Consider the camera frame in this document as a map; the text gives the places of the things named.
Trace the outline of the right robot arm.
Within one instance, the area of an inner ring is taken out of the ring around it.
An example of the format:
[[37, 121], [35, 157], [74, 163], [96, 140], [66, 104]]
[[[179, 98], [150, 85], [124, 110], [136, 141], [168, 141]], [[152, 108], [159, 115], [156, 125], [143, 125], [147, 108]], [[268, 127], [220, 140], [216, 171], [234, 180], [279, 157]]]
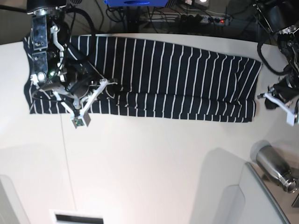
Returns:
[[88, 61], [91, 52], [78, 59], [67, 56], [70, 50], [73, 25], [68, 25], [65, 15], [81, 15], [89, 24], [91, 44], [95, 45], [95, 27], [91, 17], [76, 8], [69, 0], [29, 0], [27, 14], [32, 15], [31, 39], [31, 80], [36, 89], [31, 94], [38, 99], [39, 92], [52, 91], [59, 96], [81, 99], [89, 91], [91, 75], [74, 66]]

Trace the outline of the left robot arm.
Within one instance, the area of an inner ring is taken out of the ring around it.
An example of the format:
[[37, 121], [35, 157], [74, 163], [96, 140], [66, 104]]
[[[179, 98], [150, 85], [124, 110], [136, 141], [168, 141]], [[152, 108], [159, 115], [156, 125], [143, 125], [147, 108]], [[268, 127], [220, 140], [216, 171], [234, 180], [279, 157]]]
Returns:
[[[299, 96], [299, 2], [297, 0], [256, 0], [257, 21], [265, 30], [257, 45], [258, 55], [265, 67], [281, 77], [268, 87], [268, 93], [288, 105]], [[262, 54], [262, 46], [268, 39], [276, 41], [287, 65], [282, 71], [270, 66]]]

